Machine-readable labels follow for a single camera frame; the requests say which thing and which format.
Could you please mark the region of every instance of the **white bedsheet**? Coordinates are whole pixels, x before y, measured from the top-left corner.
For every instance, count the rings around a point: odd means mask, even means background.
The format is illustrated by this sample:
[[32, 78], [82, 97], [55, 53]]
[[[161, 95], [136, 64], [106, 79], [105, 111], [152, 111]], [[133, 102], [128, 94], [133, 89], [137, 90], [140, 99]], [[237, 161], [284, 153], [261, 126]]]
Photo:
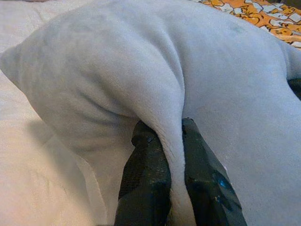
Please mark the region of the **white bedsheet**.
[[[54, 16], [88, 2], [0, 0], [0, 53]], [[105, 225], [104, 206], [89, 170], [64, 150], [0, 71], [0, 226]], [[24, 216], [27, 221], [21, 222]]]

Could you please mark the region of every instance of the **cartoon print fabric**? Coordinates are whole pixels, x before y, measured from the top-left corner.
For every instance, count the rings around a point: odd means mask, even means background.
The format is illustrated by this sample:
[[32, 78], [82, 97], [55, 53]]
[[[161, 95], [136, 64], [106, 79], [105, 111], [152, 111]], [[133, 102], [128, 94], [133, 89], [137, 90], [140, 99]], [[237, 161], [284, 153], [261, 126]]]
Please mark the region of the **cartoon print fabric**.
[[265, 0], [194, 0], [242, 18], [301, 50], [301, 10]]

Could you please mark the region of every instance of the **bed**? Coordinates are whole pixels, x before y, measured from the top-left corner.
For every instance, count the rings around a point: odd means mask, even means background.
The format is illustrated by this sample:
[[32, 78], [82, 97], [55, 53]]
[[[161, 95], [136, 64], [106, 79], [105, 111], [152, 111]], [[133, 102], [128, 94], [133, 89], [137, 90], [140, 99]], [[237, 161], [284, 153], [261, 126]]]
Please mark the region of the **bed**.
[[[271, 4], [264, 0], [193, 1], [244, 19], [301, 50], [301, 10], [299, 9], [283, 3]], [[91, 1], [1, 0], [0, 53], [21, 43], [53, 17], [89, 2]], [[217, 121], [222, 118], [214, 109], [208, 114], [217, 114]], [[294, 124], [301, 125], [298, 121], [299, 116], [295, 117]], [[231, 153], [229, 150], [235, 147], [237, 141], [225, 137], [227, 133], [238, 131], [234, 127], [230, 127], [229, 131], [219, 130], [219, 126], [223, 128], [222, 120], [215, 122], [214, 125], [217, 128], [210, 128], [209, 118], [205, 120], [205, 123], [199, 122], [199, 127], [204, 130], [204, 136], [217, 157], [229, 170], [229, 177], [242, 202], [248, 225], [298, 226], [301, 221], [299, 214], [301, 193], [297, 191], [301, 185], [299, 177], [301, 153], [297, 151], [298, 147], [301, 147], [300, 140], [291, 139], [294, 152], [285, 154], [283, 157], [274, 157], [272, 153], [265, 153], [260, 156], [263, 161], [255, 161], [255, 154], [243, 157], [236, 152]], [[227, 120], [235, 121], [235, 117], [229, 117]], [[274, 127], [273, 120], [269, 123], [271, 127]], [[268, 146], [269, 137], [262, 142]], [[225, 148], [225, 152], [218, 151], [221, 147]], [[121, 171], [129, 153], [123, 154], [122, 148], [118, 146], [115, 149], [115, 154], [111, 154], [110, 157], [116, 161], [114, 170]], [[107, 190], [100, 189], [91, 162], [87, 162], [62, 144], [52, 129], [37, 115], [26, 96], [1, 71], [0, 156], [1, 226], [112, 225], [114, 212], [108, 211], [105, 200], [110, 189], [116, 191], [119, 189], [120, 175], [103, 180], [102, 187], [107, 186]], [[285, 169], [281, 169], [280, 163], [287, 164]], [[106, 167], [103, 170], [108, 171], [107, 175], [110, 175], [109, 171], [112, 171], [111, 168]], [[272, 180], [275, 175], [278, 175], [275, 179], [277, 184], [273, 185]], [[252, 181], [253, 185], [250, 183], [244, 185], [242, 183], [244, 180]], [[266, 201], [253, 203], [246, 196], [258, 196], [258, 199], [265, 196], [269, 198]], [[275, 197], [276, 201], [271, 201], [271, 197]]]

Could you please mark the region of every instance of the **white plush toy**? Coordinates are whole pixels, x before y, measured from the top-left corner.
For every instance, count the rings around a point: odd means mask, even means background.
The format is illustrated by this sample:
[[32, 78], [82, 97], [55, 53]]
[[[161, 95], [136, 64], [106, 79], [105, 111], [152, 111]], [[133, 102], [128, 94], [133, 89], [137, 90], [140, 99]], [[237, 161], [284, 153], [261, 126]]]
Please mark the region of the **white plush toy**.
[[301, 53], [248, 22], [186, 0], [95, 1], [4, 52], [0, 68], [93, 168], [108, 224], [140, 119], [169, 163], [171, 223], [195, 225], [184, 117], [228, 169], [248, 225], [301, 221], [301, 102], [286, 81], [301, 76]]

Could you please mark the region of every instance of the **orange blanket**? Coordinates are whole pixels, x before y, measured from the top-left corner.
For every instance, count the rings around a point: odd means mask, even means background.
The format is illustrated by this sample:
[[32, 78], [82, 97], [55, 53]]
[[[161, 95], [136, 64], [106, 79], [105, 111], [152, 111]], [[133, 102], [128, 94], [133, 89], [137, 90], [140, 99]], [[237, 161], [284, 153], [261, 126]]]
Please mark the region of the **orange blanket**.
[[301, 50], [301, 10], [265, 0], [198, 0], [242, 18]]

